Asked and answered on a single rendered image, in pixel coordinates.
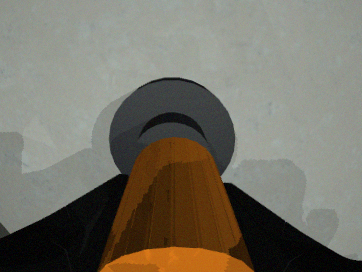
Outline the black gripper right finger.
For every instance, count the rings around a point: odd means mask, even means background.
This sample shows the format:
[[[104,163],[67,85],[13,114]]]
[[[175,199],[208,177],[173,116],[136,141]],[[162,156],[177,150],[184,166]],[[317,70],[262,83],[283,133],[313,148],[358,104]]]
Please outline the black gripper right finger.
[[[319,244],[236,185],[224,187],[254,272],[362,272],[362,260],[350,260]]]

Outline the orange knob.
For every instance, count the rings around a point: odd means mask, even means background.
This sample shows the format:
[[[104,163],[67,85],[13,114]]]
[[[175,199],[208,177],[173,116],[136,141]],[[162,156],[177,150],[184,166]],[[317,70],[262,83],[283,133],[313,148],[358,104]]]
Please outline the orange knob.
[[[254,272],[214,157],[168,137],[142,149],[97,272]]]

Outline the dark grey round pedestal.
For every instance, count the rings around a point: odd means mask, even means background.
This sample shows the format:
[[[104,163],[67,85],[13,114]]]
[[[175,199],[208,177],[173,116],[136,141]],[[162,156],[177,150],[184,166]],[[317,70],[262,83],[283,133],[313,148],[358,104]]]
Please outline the dark grey round pedestal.
[[[184,137],[208,149],[220,176],[232,160],[236,140],[224,104],[204,85],[181,77],[149,81],[122,101],[109,135],[118,171],[130,176],[142,149],[168,137]]]

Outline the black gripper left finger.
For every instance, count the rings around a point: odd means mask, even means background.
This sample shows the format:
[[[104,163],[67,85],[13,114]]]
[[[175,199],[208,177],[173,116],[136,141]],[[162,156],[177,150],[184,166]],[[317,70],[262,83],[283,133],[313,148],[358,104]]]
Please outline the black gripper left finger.
[[[51,216],[0,238],[0,272],[97,272],[128,183],[117,175]]]

